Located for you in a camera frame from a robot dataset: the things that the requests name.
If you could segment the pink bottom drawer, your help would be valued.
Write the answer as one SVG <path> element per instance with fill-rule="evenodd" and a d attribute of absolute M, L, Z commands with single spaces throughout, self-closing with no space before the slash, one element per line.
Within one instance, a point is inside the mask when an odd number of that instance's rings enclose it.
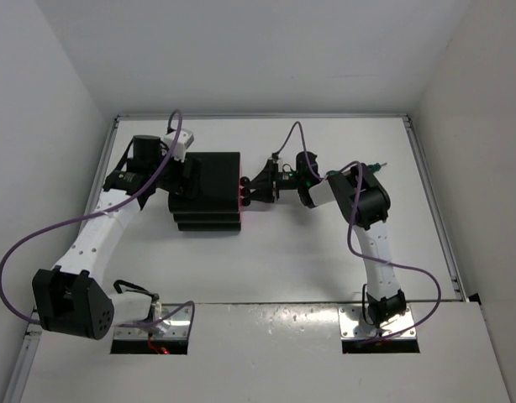
<path fill-rule="evenodd" d="M 248 197 L 242 196 L 240 198 L 240 208 L 241 209 L 247 208 L 250 204 L 251 204 L 251 200 Z"/>

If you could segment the black drawer cabinet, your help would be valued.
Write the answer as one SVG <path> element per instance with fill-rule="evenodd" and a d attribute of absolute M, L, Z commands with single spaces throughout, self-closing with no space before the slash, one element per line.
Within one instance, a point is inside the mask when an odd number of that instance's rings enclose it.
<path fill-rule="evenodd" d="M 199 187 L 193 199 L 170 193 L 168 208 L 182 232 L 241 230 L 239 152 L 190 152 L 201 162 Z"/>

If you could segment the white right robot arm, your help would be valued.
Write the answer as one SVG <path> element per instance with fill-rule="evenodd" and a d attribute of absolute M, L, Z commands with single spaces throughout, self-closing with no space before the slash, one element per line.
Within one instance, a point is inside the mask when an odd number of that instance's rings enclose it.
<path fill-rule="evenodd" d="M 375 177 L 382 164 L 354 166 L 344 172 L 328 172 L 323 180 L 318 174 L 317 155 L 300 152 L 296 167 L 284 170 L 278 154 L 273 154 L 261 172 L 254 178 L 240 179 L 241 203 L 273 203 L 281 191 L 295 190 L 300 202 L 307 208 L 316 208 L 335 202 L 342 217 L 355 232 L 364 256 L 366 286 L 363 301 L 367 303 L 362 314 L 366 323 L 379 327 L 406 311 L 405 295 L 391 266 L 387 241 L 388 210 L 391 201 L 382 184 Z"/>

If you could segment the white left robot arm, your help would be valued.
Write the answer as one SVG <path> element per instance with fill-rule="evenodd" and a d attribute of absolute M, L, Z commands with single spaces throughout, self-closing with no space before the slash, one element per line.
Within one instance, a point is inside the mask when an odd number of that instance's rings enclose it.
<path fill-rule="evenodd" d="M 102 288 L 103 274 L 119 240 L 149 197 L 159 189 L 185 199 L 197 195 L 200 163 L 187 156 L 192 132 L 164 138 L 135 135 L 106 177 L 93 218 L 68 251 L 33 280 L 40 326 L 49 332 L 99 340 L 112 327 L 163 335 L 170 323 L 160 297 L 142 286 L 117 280 Z"/>

